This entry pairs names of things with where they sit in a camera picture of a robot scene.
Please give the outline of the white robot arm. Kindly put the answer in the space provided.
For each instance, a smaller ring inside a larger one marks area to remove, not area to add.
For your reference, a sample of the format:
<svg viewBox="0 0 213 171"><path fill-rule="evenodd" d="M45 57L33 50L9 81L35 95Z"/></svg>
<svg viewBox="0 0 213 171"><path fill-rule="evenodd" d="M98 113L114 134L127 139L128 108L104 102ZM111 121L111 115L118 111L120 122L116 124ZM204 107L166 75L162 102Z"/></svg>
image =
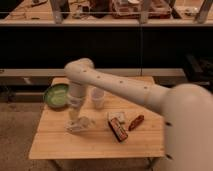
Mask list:
<svg viewBox="0 0 213 171"><path fill-rule="evenodd" d="M165 171L213 171L213 93L195 84L166 88L106 74L88 58L65 65L71 106L82 106L89 85L164 117Z"/></svg>

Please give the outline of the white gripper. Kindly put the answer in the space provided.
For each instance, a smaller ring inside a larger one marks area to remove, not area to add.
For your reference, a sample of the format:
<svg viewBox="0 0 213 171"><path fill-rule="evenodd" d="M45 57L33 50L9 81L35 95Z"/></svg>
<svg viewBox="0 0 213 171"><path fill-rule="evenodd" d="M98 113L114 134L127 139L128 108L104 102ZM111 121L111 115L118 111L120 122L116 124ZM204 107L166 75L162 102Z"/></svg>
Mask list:
<svg viewBox="0 0 213 171"><path fill-rule="evenodd" d="M85 98L73 97L70 94L67 95L67 103L69 105L69 117L71 120L77 120Z"/></svg>

